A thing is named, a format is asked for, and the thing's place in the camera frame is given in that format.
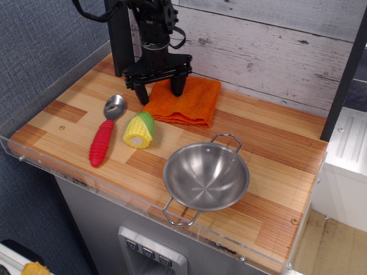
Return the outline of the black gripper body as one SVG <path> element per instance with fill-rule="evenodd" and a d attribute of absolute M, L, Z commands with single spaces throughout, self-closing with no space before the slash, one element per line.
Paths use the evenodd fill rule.
<path fill-rule="evenodd" d="M 170 44 L 143 44 L 140 59 L 122 71 L 126 87 L 135 89 L 160 80 L 189 74 L 193 57 L 189 54 L 169 52 Z"/>

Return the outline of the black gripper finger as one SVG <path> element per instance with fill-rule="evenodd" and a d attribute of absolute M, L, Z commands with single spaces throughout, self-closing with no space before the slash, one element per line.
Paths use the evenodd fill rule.
<path fill-rule="evenodd" d="M 181 75 L 173 76 L 170 79 L 171 91 L 174 96 L 180 97 L 182 95 L 186 84 L 186 78 L 187 75 L 184 73 Z"/>
<path fill-rule="evenodd" d="M 146 105 L 149 102 L 149 96 L 145 85 L 136 83 L 134 84 L 135 94 L 141 104 Z"/>

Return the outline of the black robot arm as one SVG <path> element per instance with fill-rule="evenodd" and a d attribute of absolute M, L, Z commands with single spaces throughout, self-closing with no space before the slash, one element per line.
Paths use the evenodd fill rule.
<path fill-rule="evenodd" d="M 135 91 L 140 103 L 149 102 L 145 85 L 170 80 L 173 95 L 182 95 L 186 78 L 192 72 L 192 56 L 169 53 L 181 48 L 185 32 L 176 27 L 178 10 L 171 1 L 125 1 L 138 25 L 142 55 L 123 70 L 126 87 Z"/>

